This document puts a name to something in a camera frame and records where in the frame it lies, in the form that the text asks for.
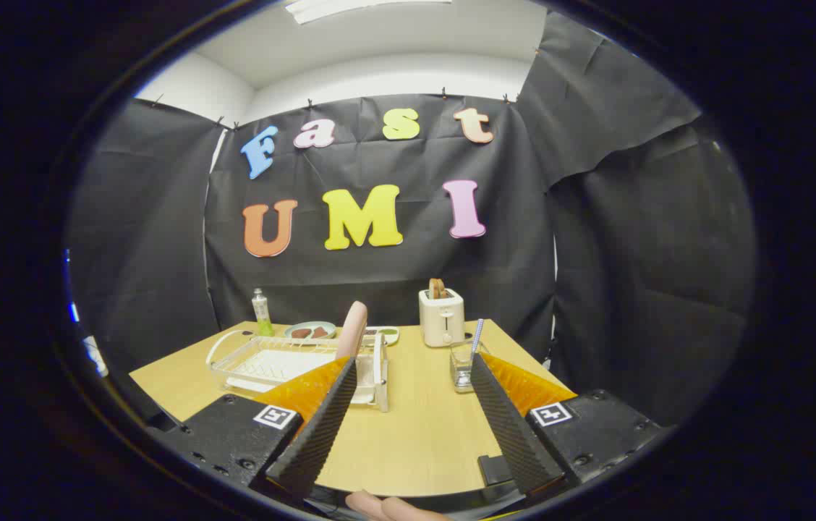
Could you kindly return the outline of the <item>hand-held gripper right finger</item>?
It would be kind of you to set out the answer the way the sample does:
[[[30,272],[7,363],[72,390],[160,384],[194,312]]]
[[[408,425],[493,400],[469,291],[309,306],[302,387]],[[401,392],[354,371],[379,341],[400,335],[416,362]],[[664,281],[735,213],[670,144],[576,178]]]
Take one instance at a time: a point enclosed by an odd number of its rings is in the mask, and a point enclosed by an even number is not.
[[[579,487],[663,436],[663,426],[607,390],[577,395],[486,352],[473,355],[471,382],[527,497]]]

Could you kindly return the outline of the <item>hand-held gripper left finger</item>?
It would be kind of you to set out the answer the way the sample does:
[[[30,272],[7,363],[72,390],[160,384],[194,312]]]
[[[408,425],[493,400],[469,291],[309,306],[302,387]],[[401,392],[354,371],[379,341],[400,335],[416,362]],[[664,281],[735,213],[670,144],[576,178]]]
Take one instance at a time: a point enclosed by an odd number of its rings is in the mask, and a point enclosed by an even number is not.
[[[302,501],[328,461],[356,386],[356,359],[338,358],[254,399],[224,394],[185,421],[151,426],[150,434],[222,485]]]

